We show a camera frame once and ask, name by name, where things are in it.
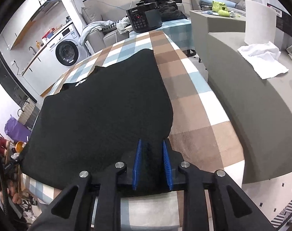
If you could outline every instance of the white paper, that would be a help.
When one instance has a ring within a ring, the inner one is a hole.
[[[244,42],[264,44],[274,42],[276,29],[276,12],[261,3],[246,0],[246,34]]]
[[[238,52],[253,66],[261,79],[272,78],[288,71],[278,62],[281,52],[272,42],[242,46]]]

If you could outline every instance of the washing machine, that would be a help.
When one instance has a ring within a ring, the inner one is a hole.
[[[79,44],[79,37],[73,23],[66,25],[47,45],[52,58],[64,66],[72,66],[87,58],[90,54],[85,46]]]

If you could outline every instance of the range hood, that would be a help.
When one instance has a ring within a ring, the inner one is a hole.
[[[39,14],[46,14],[54,5],[59,3],[61,0],[47,0],[31,17],[31,21],[35,19],[35,17]]]

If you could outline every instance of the green object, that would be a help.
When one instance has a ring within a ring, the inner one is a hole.
[[[228,11],[228,9],[227,9],[227,7],[226,7],[224,2],[212,1],[212,11],[213,12],[219,12],[219,10]]]
[[[230,17],[230,12],[228,12],[227,10],[221,9],[218,11],[218,14],[222,17]]]

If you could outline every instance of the purple bag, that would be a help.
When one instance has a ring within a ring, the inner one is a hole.
[[[10,115],[9,120],[5,124],[5,133],[13,141],[28,142],[27,137],[30,137],[31,131],[28,130],[22,123],[18,122],[16,118]]]

